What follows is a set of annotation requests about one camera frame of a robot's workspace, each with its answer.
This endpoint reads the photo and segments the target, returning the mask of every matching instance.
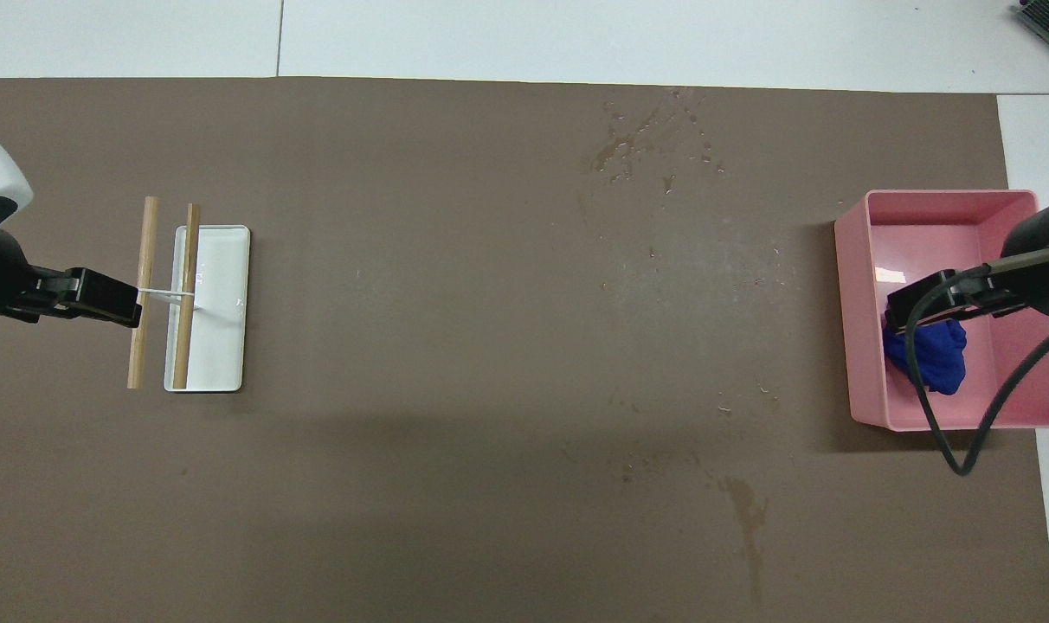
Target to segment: blue cloth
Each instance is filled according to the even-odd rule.
[[[963,348],[967,346],[967,331],[957,320],[917,327],[917,363],[920,364],[921,380],[928,389],[951,395],[967,377],[967,366],[963,363]],[[905,359],[905,336],[897,335],[882,327],[882,349],[895,367],[908,375],[908,360]]]

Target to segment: brown mat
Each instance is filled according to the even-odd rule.
[[[832,220],[1004,188],[992,96],[0,80],[0,142],[34,264],[253,232],[240,393],[0,319],[0,621],[1049,621],[1033,434],[847,405]]]

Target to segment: stain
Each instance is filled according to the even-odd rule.
[[[577,193],[577,203],[579,205],[579,216],[582,218],[582,223],[588,225],[591,223],[591,216],[593,212],[593,205],[591,202],[591,197],[586,196],[585,193]]]
[[[667,116],[660,123],[659,134],[656,135],[652,145],[648,146],[648,150],[655,150],[656,152],[662,154],[666,153],[666,150],[668,149],[673,149],[675,143],[678,141],[679,134],[682,131],[682,126],[671,124],[671,122],[675,121],[675,117],[676,113],[670,113],[670,116]]]
[[[605,111],[607,111],[607,113],[608,113],[608,116],[609,116],[609,117],[611,117],[611,119],[612,119],[612,120],[613,120],[614,122],[618,122],[618,121],[620,122],[620,121],[621,121],[622,119],[624,119],[624,115],[623,115],[623,114],[622,114],[622,113],[621,113],[620,111],[618,111],[618,110],[616,109],[616,103],[613,103],[613,102],[605,102],[605,105],[603,106],[603,109],[604,109]]]
[[[646,131],[648,129],[648,127],[651,127],[651,123],[656,122],[656,117],[659,116],[659,114],[660,114],[660,107],[656,106],[655,109],[651,109],[650,113],[647,113],[647,116],[644,117],[644,121],[641,122],[640,125],[636,127],[636,133],[642,134],[643,131]]]
[[[719,481],[722,492],[729,493],[735,521],[744,537],[744,559],[747,560],[747,577],[751,590],[751,603],[758,606],[763,601],[763,550],[754,543],[754,534],[767,522],[767,500],[763,504],[754,501],[751,486],[737,477],[726,477]]]
[[[616,153],[621,150],[621,147],[627,147],[628,150],[631,150],[631,147],[635,146],[635,142],[633,141],[630,134],[617,135],[616,131],[613,131],[611,141],[605,143],[605,145],[597,151],[597,155],[595,156],[595,159],[593,159],[593,170],[599,173],[604,173],[605,169],[611,165],[613,157],[616,157]]]

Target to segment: black cable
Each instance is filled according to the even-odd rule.
[[[1036,347],[1028,352],[1025,359],[1021,360],[1021,363],[1015,367],[1006,379],[1006,382],[998,389],[998,393],[994,394],[994,399],[991,400],[990,406],[987,407],[987,412],[982,415],[982,421],[979,423],[979,429],[976,430],[975,438],[971,441],[970,448],[967,449],[967,455],[963,458],[963,465],[960,465],[956,460],[955,454],[952,454],[951,445],[947,442],[947,435],[940,430],[940,425],[937,423],[936,413],[933,413],[933,406],[928,403],[927,390],[924,387],[924,380],[921,379],[920,364],[917,362],[917,324],[921,322],[921,317],[924,316],[924,310],[927,309],[933,301],[940,299],[944,292],[948,288],[960,284],[961,281],[965,279],[976,279],[977,277],[984,277],[990,274],[991,267],[987,264],[976,265],[975,268],[968,268],[960,273],[956,273],[948,279],[941,281],[938,286],[928,291],[926,295],[921,297],[917,301],[917,304],[913,306],[913,312],[909,312],[908,320],[905,320],[905,359],[908,361],[908,378],[913,380],[913,389],[917,390],[917,399],[920,400],[921,409],[924,410],[924,417],[928,421],[928,430],[933,433],[933,438],[936,438],[937,446],[940,447],[940,453],[943,454],[944,460],[947,461],[947,466],[951,468],[952,472],[959,474],[959,476],[966,476],[971,473],[975,468],[976,461],[979,459],[979,453],[982,451],[983,444],[987,441],[987,434],[990,432],[990,427],[994,423],[994,418],[1002,410],[1002,406],[1006,405],[1006,400],[1010,398],[1012,390],[1016,389],[1016,386],[1026,378],[1028,371],[1040,363],[1041,359],[1049,351],[1049,335],[1041,343],[1036,344]]]

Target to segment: white tray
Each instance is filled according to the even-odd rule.
[[[175,261],[171,288],[181,287],[181,248],[186,227],[175,233]],[[175,371],[177,306],[167,320],[167,391],[236,391],[243,383],[244,330],[248,320],[248,260],[251,230],[242,224],[204,224],[197,230],[197,281],[193,328],[190,332],[190,367],[186,389],[172,389]]]

